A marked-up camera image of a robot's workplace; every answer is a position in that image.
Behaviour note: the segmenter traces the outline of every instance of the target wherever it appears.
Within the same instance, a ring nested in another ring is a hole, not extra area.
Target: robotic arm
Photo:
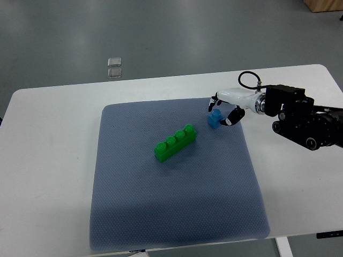
[[[246,73],[257,77],[257,87],[241,83],[240,78]],[[210,99],[208,111],[212,111],[216,103],[236,105],[228,117],[220,121],[221,125],[235,125],[244,117],[244,110],[250,109],[260,115],[277,115],[279,120],[272,124],[273,131],[309,150],[331,145],[343,147],[343,109],[314,105],[314,99],[307,97],[303,88],[261,86],[258,75],[250,71],[241,73],[238,82],[256,91],[253,93],[243,88],[233,88],[216,92]],[[265,93],[260,91],[262,88],[266,88]]]

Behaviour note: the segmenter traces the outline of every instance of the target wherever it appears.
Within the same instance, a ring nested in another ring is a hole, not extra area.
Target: concrete floor
[[[0,0],[0,117],[18,89],[323,64],[343,88],[343,12],[302,0]],[[290,237],[295,257],[342,256],[343,239]],[[279,256],[274,240],[188,247],[158,256]]]

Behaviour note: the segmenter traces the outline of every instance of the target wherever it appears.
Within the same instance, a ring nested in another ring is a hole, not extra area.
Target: gray mat
[[[90,220],[95,251],[262,239],[269,225],[240,123],[207,124],[209,99],[123,103],[102,112]],[[222,104],[226,117],[233,106]],[[154,147],[193,124],[160,163]]]

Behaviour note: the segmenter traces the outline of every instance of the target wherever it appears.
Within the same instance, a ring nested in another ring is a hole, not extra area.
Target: green lego brick
[[[197,132],[194,130],[193,125],[187,124],[183,130],[176,131],[175,135],[167,137],[164,142],[159,142],[154,151],[155,156],[160,162],[180,151],[192,143],[197,137]]]

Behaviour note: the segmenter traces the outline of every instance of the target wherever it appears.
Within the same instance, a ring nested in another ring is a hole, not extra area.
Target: blue lego brick
[[[216,129],[221,124],[219,123],[222,119],[224,119],[223,115],[221,114],[220,110],[214,109],[208,116],[207,123],[212,128]]]

